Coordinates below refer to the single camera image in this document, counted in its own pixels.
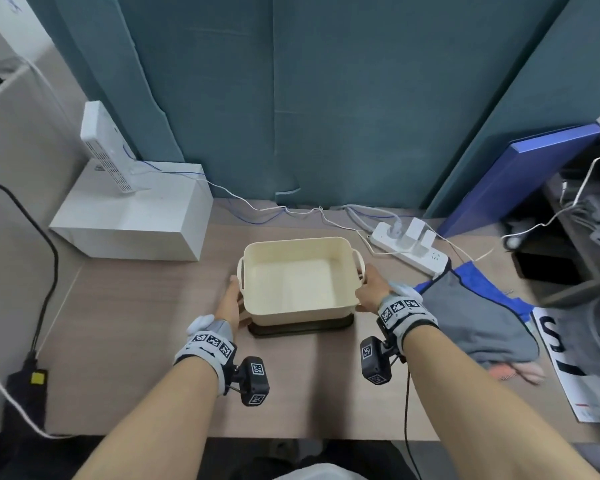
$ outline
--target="black cable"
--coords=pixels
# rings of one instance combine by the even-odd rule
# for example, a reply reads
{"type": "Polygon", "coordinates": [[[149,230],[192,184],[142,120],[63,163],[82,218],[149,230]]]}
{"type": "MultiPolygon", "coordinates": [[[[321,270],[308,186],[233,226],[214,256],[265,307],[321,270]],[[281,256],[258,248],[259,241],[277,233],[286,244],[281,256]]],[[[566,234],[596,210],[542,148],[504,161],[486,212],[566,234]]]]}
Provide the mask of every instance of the black cable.
{"type": "Polygon", "coordinates": [[[411,448],[409,448],[409,440],[407,439],[407,416],[409,414],[409,386],[411,384],[411,372],[407,372],[407,399],[404,404],[404,443],[407,445],[407,453],[409,454],[409,458],[413,464],[413,468],[416,469],[416,473],[418,474],[419,480],[422,480],[422,475],[420,475],[420,471],[418,466],[416,465],[415,460],[413,459],[413,455],[411,454],[411,448]]]}
{"type": "Polygon", "coordinates": [[[7,187],[5,187],[4,185],[1,185],[1,184],[0,184],[0,190],[3,191],[4,193],[6,193],[9,196],[9,198],[13,201],[13,203],[16,204],[16,207],[22,212],[24,217],[27,218],[27,220],[31,223],[31,225],[33,227],[35,227],[35,229],[38,231],[38,233],[40,233],[42,238],[45,240],[45,242],[51,248],[51,252],[54,254],[54,281],[53,281],[53,283],[51,283],[51,288],[49,288],[49,291],[45,297],[45,300],[42,302],[42,307],[40,308],[40,315],[38,316],[38,323],[36,325],[36,330],[33,334],[33,339],[31,341],[31,350],[29,352],[29,355],[34,356],[35,352],[36,352],[36,347],[38,346],[38,338],[40,337],[40,331],[42,330],[42,322],[44,321],[45,313],[47,312],[47,306],[48,306],[49,300],[51,300],[51,297],[53,296],[54,291],[56,290],[56,286],[58,284],[58,268],[59,268],[59,264],[60,264],[59,263],[60,257],[58,256],[58,250],[54,246],[54,243],[51,241],[51,239],[49,239],[49,236],[42,230],[42,228],[38,225],[38,223],[35,222],[35,220],[33,220],[33,217],[31,217],[29,215],[29,213],[27,212],[27,209],[25,209],[24,206],[20,203],[20,201],[17,199],[16,195],[14,195],[13,192],[11,192],[7,187]]]}

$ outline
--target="yellow label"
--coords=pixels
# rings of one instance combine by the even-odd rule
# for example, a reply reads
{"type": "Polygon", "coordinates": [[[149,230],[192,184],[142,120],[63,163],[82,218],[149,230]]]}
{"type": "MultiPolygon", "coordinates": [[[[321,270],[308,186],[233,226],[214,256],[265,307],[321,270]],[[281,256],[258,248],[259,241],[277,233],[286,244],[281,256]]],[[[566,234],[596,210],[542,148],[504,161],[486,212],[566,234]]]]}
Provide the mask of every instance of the yellow label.
{"type": "Polygon", "coordinates": [[[45,375],[42,372],[34,372],[31,375],[31,383],[42,386],[45,383],[45,375]]]}

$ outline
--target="router vent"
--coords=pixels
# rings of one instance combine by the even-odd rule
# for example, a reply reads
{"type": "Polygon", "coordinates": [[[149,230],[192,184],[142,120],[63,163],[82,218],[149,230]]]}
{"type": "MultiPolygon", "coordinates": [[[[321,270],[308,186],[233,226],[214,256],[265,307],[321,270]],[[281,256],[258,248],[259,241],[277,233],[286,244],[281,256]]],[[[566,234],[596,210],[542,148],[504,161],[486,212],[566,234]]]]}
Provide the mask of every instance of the router vent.
{"type": "Polygon", "coordinates": [[[93,145],[90,144],[88,141],[85,141],[85,143],[89,147],[93,156],[95,156],[100,161],[107,173],[110,174],[110,176],[112,176],[113,179],[116,181],[116,185],[118,186],[118,188],[120,188],[120,190],[124,193],[133,192],[134,190],[131,188],[131,186],[129,186],[127,179],[118,171],[116,166],[113,165],[113,162],[109,158],[109,155],[103,151],[97,151],[93,147],[93,145]]]}

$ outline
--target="human hand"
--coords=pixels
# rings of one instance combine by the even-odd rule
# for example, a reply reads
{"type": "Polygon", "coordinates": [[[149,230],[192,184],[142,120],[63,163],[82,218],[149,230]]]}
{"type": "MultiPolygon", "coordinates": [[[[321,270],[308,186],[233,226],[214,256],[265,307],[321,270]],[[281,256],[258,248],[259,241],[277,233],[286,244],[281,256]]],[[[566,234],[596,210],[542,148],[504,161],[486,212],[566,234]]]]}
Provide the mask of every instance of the human hand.
{"type": "Polygon", "coordinates": [[[240,323],[240,310],[238,301],[242,297],[240,293],[240,283],[236,275],[229,278],[229,286],[224,292],[224,296],[220,299],[218,307],[216,309],[216,320],[226,320],[231,325],[233,332],[233,339],[238,332],[238,325],[240,323]]]}
{"type": "Polygon", "coordinates": [[[360,304],[356,306],[357,312],[378,313],[382,300],[391,293],[391,286],[378,272],[373,264],[365,264],[367,273],[365,282],[356,290],[356,297],[360,304]]]}

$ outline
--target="blue cloth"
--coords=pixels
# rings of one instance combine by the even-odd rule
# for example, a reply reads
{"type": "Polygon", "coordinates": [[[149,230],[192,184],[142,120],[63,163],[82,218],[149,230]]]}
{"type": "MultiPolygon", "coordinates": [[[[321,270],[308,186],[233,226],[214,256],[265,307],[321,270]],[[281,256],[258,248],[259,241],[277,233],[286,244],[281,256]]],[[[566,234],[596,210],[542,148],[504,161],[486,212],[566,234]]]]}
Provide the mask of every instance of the blue cloth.
{"type": "MultiPolygon", "coordinates": [[[[477,295],[512,309],[525,323],[531,320],[531,311],[534,309],[533,305],[529,305],[520,298],[509,298],[497,289],[472,262],[464,263],[462,266],[455,268],[454,271],[460,276],[463,284],[477,295]]],[[[420,293],[430,282],[421,283],[414,288],[420,293]]]]}

